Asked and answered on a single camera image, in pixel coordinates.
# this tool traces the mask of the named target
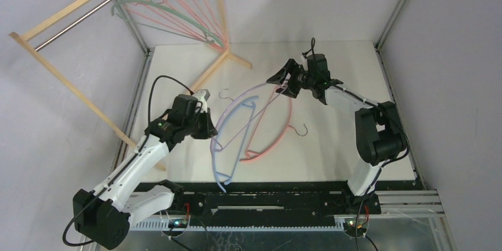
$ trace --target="white wall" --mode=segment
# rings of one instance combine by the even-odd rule
[[[0,0],[0,250],[73,250],[61,241],[72,197],[101,181],[114,158],[112,130],[7,36],[73,1]],[[109,8],[41,54],[122,125],[143,54]],[[79,239],[70,233],[69,240]]]
[[[459,250],[500,250],[502,0],[410,0],[384,58]]]
[[[208,1],[216,11],[215,0]],[[397,1],[225,0],[225,3],[230,40],[233,43],[310,41],[312,36],[318,41],[376,42]],[[149,11],[141,13],[158,18]],[[137,15],[134,17],[145,22]],[[193,43],[187,38],[139,28],[150,46]]]

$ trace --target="metal frame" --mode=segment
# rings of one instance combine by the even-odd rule
[[[443,207],[440,203],[439,196],[436,191],[379,191],[377,192],[378,196],[381,199],[381,209],[382,214],[380,215],[371,215],[372,221],[375,220],[386,220],[386,219],[426,219],[429,222],[429,228],[432,233],[432,236],[435,241],[435,245],[437,250],[456,250],[454,244],[448,238],[448,230],[444,226],[445,213]],[[185,192],[185,196],[190,197],[194,196],[193,192]],[[226,211],[232,211],[232,216],[238,217],[239,221],[242,224],[236,226],[228,226],[225,224],[217,224],[211,225],[211,216],[216,210],[211,209],[211,211],[204,211],[202,209],[194,211],[194,214],[198,215],[198,218],[201,218],[207,226],[207,230],[209,232],[267,232],[267,231],[284,231],[284,232],[301,232],[301,231],[309,231],[309,232],[322,232],[322,231],[330,231],[330,232],[343,232],[344,223],[347,223],[350,220],[354,219],[354,215],[336,215],[332,217],[323,217],[322,214],[319,214],[318,207],[305,206],[300,207],[300,209],[304,210],[303,214],[299,216],[292,217],[293,221],[289,223],[290,226],[281,225],[280,220],[281,217],[278,216],[279,213],[285,212],[284,210],[277,209],[276,213],[268,213],[268,217],[270,220],[268,223],[275,223],[275,226],[271,226],[268,223],[264,225],[255,225],[249,226],[246,225],[246,219],[252,216],[251,210],[242,210],[242,209],[229,209],[230,207],[221,207],[218,210],[218,217],[224,217],[222,213]],[[171,214],[171,218],[176,218],[176,215]],[[318,218],[319,223],[321,225],[316,225],[315,220],[309,220],[312,218]],[[138,223],[136,226],[132,227],[130,232],[135,231],[169,231],[167,225],[166,216],[164,213],[164,217],[162,218],[160,214],[153,215],[142,223]],[[203,227],[199,225],[191,226],[187,229],[188,231],[204,231]]]
[[[119,2],[122,0],[114,0],[115,3],[117,4],[118,11],[122,15],[122,17],[125,17],[123,20],[129,31],[131,32],[131,35],[134,37],[136,42],[138,43],[138,46],[141,48],[143,53],[147,54],[149,49],[148,45],[146,44],[143,36],[141,36],[141,33],[139,32],[138,28],[136,27],[134,23],[134,18],[131,16],[129,11],[127,11]]]

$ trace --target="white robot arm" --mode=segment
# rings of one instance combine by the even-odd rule
[[[63,233],[69,246],[89,243],[69,243],[66,233],[72,223],[75,229],[107,249],[117,247],[129,228],[146,217],[173,204],[181,187],[163,181],[138,197],[131,197],[141,178],[155,163],[180,143],[185,136],[210,139],[217,134],[207,108],[207,90],[193,95],[178,95],[166,114],[152,121],[145,129],[140,144],[100,184],[90,192],[83,189],[73,197],[74,218]]]
[[[347,213],[357,213],[360,203],[372,197],[382,168],[408,154],[408,140],[395,104],[389,101],[380,104],[366,99],[348,90],[343,82],[332,79],[326,57],[314,53],[314,43],[315,39],[311,50],[303,53],[307,69],[289,59],[267,83],[281,85],[282,88],[276,92],[291,98],[296,98],[301,89],[308,89],[324,105],[335,107],[354,118],[360,159],[342,193],[346,195]]]

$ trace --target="white table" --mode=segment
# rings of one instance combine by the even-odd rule
[[[204,86],[211,92],[208,105],[213,123],[230,103],[218,97],[220,90],[229,88],[226,94],[236,97],[250,87],[263,83],[276,73],[289,58],[300,61],[300,54],[310,48],[308,42],[295,43],[243,43],[232,45],[233,52],[253,63],[246,69],[234,62],[227,62]],[[390,100],[388,88],[370,41],[318,41],[316,53],[323,53],[328,60],[332,78],[343,81],[353,91],[380,102]],[[208,47],[198,45],[157,46],[146,79],[134,124],[132,139],[139,141],[147,124],[147,101],[153,80],[158,75],[171,75],[190,85],[217,57]],[[258,109],[269,98],[273,85],[257,91]],[[152,102],[152,118],[170,108],[177,94],[185,93],[178,84],[162,79],[157,83]],[[229,120],[221,139],[229,139],[249,119],[249,112],[239,111]],[[264,116],[263,127],[258,129],[251,148],[260,149],[273,140],[284,126],[287,99],[280,96]],[[291,124],[308,134],[300,137],[289,130],[282,141],[269,154],[251,163],[239,163],[233,182],[304,182],[347,180],[359,158],[355,144],[353,117],[321,104],[310,91],[302,91],[293,100]],[[229,172],[235,160],[242,138],[237,138],[228,150],[218,154],[218,170]],[[175,182],[214,182],[211,170],[209,140],[193,140],[187,137],[172,153],[163,159],[167,170],[152,169],[144,182],[169,179]],[[414,172],[409,159],[387,166],[380,180],[413,180]]]

